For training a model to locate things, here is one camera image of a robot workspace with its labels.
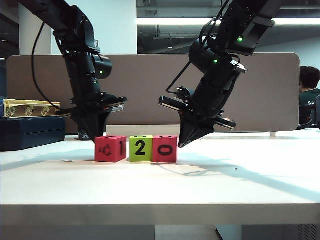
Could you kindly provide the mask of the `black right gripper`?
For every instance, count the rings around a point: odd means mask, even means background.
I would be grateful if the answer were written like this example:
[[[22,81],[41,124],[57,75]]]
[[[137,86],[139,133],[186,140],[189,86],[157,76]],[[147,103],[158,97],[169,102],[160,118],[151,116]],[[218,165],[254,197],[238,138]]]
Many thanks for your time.
[[[180,117],[179,148],[183,148],[193,141],[213,133],[214,125],[231,130],[237,126],[234,120],[222,117],[223,109],[220,109],[218,113],[214,113],[196,103],[188,95],[179,96],[178,98],[161,96],[158,103],[178,112]]]

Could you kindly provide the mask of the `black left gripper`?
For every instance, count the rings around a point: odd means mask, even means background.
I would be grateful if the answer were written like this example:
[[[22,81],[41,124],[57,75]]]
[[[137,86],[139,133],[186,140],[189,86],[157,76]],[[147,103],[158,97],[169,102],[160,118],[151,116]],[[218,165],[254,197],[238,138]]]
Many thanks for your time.
[[[90,93],[70,100],[75,107],[59,110],[59,116],[70,115],[92,142],[101,137],[111,112],[123,110],[124,97],[108,93]]]

